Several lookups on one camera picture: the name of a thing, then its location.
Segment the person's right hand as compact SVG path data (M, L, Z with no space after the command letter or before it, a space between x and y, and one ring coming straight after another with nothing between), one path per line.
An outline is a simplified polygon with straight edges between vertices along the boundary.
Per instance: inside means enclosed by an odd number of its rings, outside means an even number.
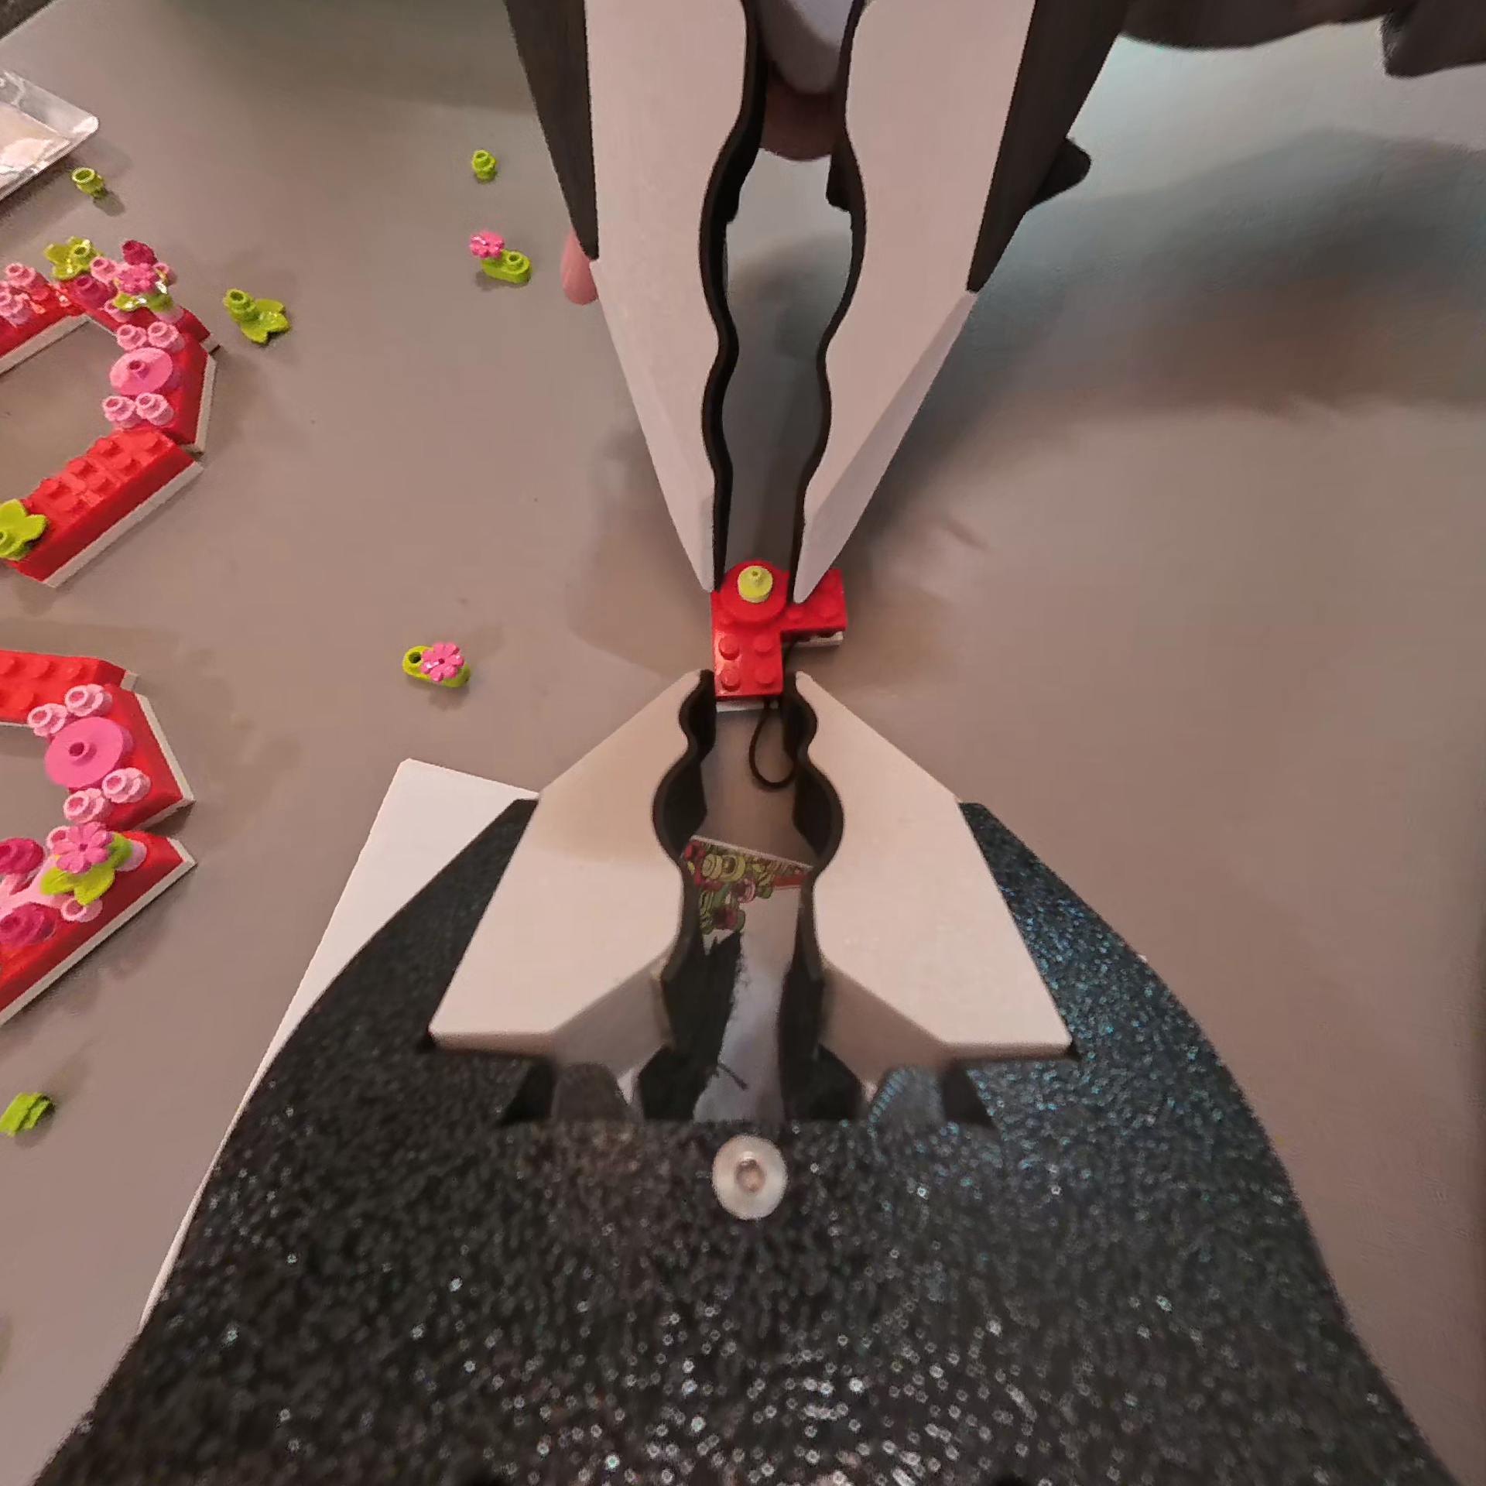
M767 64L764 76L760 149L795 164L826 157L835 140L829 93L804 93L790 89L774 64ZM573 229L560 255L560 284L573 304L593 304L599 299L593 262Z

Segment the lego instruction booklet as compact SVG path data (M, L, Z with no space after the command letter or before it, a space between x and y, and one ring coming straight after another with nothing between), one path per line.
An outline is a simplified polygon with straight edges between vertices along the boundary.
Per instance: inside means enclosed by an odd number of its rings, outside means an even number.
M401 762L324 937L231 1112L231 1126L247 1110L273 1055L348 961L517 802L532 802L532 790L416 758ZM775 862L774 894L742 905L735 1013L722 1042L722 1070L699 1102L701 1121L769 1121L782 1117L774 1019L795 947L804 879L804 865Z

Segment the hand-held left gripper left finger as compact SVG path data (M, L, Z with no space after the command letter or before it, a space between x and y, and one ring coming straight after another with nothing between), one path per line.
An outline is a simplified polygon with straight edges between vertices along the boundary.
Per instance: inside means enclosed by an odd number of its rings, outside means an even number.
M706 952L682 852L714 744L716 684L690 671L540 794L430 1019L441 1050L610 1073L692 1050Z

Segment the red lego bracket piece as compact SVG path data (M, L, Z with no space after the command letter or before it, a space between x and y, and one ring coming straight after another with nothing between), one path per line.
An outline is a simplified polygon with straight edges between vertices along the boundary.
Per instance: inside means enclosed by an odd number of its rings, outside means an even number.
M789 571L769 567L775 575L774 598L767 604L741 604L731 594L735 570L725 571L710 595L714 684L719 703L751 703L782 692L790 649L843 643L846 584L840 570L826 570L811 594L795 601Z

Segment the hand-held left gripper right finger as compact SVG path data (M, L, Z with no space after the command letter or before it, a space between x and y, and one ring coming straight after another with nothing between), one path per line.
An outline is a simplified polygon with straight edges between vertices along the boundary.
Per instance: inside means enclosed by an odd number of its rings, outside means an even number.
M811 845L821 1042L863 1085L893 1069L1063 1059L1074 1037L951 787L804 671L805 785L825 783Z

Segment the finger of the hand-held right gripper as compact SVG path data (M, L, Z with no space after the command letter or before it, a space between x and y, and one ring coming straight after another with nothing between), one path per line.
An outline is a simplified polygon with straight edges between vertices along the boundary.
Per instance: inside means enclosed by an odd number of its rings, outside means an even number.
M821 349L825 447L790 595L843 553L968 309L1035 2L863 2L843 36L854 259Z
M760 132L754 2L588 2L593 281L658 494L704 590L722 575L738 364L725 239Z

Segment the clear plastic bag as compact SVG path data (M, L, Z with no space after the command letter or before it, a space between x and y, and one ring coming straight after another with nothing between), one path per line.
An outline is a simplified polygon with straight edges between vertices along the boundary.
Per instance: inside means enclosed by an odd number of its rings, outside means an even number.
M65 159L95 131L95 116L3 70L3 198Z

